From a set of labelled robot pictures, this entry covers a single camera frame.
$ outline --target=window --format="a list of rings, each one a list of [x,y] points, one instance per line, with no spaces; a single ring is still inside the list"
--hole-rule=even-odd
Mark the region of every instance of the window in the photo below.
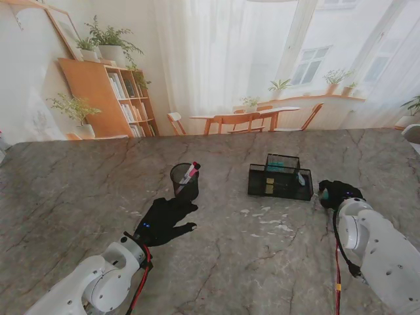
[[[389,60],[398,49],[400,43],[399,39],[387,39],[379,49],[376,57],[373,59],[372,65],[366,73],[364,82],[366,83],[375,83],[381,74],[384,72],[385,68],[388,66]]]
[[[353,9],[358,0],[319,0],[317,9]]]
[[[303,51],[300,64],[291,80],[292,85],[310,83],[327,54],[329,47]]]

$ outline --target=red cable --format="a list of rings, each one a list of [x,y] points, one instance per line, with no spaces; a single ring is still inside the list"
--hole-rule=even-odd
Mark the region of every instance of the red cable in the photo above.
[[[147,275],[149,273],[150,252],[149,252],[149,249],[147,248],[147,246],[145,246],[145,245],[143,245],[143,246],[144,246],[144,249],[146,250],[146,254],[147,254],[146,260],[147,260],[148,265],[147,265],[146,269],[144,269],[142,281],[140,282],[140,285],[138,286],[137,291],[135,293],[135,296],[133,297],[133,300],[131,301],[130,307],[129,307],[128,311],[125,313],[125,315],[130,315],[131,312],[133,311],[134,307],[136,306],[138,297],[140,296],[140,293],[143,290],[144,284],[146,283],[146,280],[147,280]]]
[[[339,242],[335,242],[335,262],[337,264],[337,283],[335,284],[335,315],[340,315],[341,275],[339,265]]]

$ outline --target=black glove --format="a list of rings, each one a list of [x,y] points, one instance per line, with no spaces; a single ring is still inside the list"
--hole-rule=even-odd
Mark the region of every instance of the black glove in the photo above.
[[[319,189],[320,192],[327,190],[327,192],[323,193],[323,198],[320,200],[321,205],[327,209],[338,210],[340,204],[348,198],[363,199],[359,189],[339,180],[334,180],[333,182],[323,180],[320,182]]]
[[[175,226],[187,214],[197,210],[192,203],[180,202],[176,198],[167,201],[165,198],[155,199],[147,214],[141,220],[135,231],[135,236],[149,247],[166,244],[170,240],[193,231],[197,225],[186,223]]]

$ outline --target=gray marble surface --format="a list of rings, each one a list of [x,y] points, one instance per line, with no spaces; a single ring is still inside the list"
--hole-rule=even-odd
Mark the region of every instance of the gray marble surface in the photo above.
[[[249,164],[267,153],[299,156],[315,188],[322,179],[359,187],[420,248],[420,159],[398,131],[22,143],[0,167],[0,314],[22,314],[132,232],[153,199],[173,196],[172,166],[193,160],[203,165],[199,209],[184,221],[198,229],[152,249],[155,268],[133,314],[333,314],[331,214],[317,196],[248,196]],[[389,313],[341,267],[341,314]]]

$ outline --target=black mesh desk organizer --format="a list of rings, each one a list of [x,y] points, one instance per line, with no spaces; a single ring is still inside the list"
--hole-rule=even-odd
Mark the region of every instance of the black mesh desk organizer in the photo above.
[[[310,170],[301,169],[298,157],[269,154],[265,165],[249,166],[249,195],[309,201],[313,193]]]

